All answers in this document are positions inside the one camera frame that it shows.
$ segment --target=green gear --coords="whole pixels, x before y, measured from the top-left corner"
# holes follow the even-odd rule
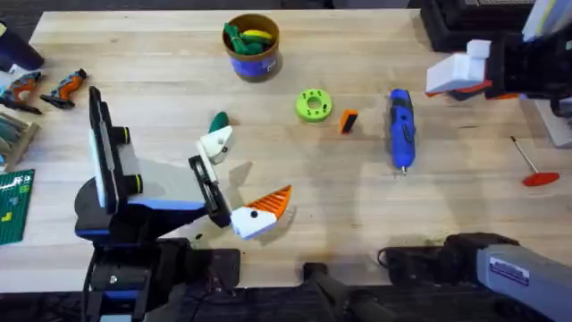
[[[319,108],[312,108],[308,105],[310,99],[320,101]],[[296,112],[307,122],[321,122],[332,112],[332,98],[321,89],[306,89],[296,100]]]

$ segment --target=metal rod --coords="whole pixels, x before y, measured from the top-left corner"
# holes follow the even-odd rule
[[[534,170],[534,172],[538,174],[539,173],[538,168],[536,167],[536,165],[534,165],[533,161],[530,158],[528,158],[525,151],[523,151],[520,145],[518,145],[517,139],[515,139],[515,137],[513,136],[510,136],[510,139],[515,144],[515,146],[517,146],[518,152],[520,152],[520,155],[526,160],[528,166],[530,166]]]

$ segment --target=dremel tool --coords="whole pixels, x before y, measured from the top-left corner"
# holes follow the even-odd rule
[[[415,123],[409,92],[394,89],[391,100],[391,156],[393,165],[405,176],[415,159]]]

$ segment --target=screwdriver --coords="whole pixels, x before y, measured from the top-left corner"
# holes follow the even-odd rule
[[[60,81],[57,87],[52,89],[49,94],[40,95],[40,98],[55,107],[70,109],[75,106],[75,103],[70,98],[70,94],[78,90],[87,77],[86,71],[80,68]]]
[[[541,186],[541,185],[545,185],[548,183],[555,182],[560,178],[560,174],[558,174],[558,173],[545,173],[545,172],[538,171],[538,168],[536,167],[536,165],[534,165],[533,161],[526,155],[525,151],[518,144],[517,139],[515,139],[515,137],[513,137],[513,136],[510,136],[510,139],[515,144],[515,146],[517,147],[518,152],[520,152],[520,155],[528,163],[528,166],[530,166],[530,168],[534,171],[533,174],[528,175],[522,181],[522,184],[524,184],[526,187],[537,187],[537,186]]]
[[[394,89],[390,94],[390,101],[391,156],[393,165],[405,176],[415,160],[413,103],[409,92],[404,89]]]
[[[0,104],[16,111],[42,115],[40,110],[34,106],[29,106],[24,102],[24,99],[20,97],[21,93],[34,90],[41,78],[41,72],[29,72],[22,75],[19,79],[10,83],[7,88],[0,89]]]

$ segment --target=red disc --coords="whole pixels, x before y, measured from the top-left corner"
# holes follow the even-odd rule
[[[537,187],[551,182],[555,182],[560,178],[558,173],[537,173],[527,176],[523,181],[526,187]]]

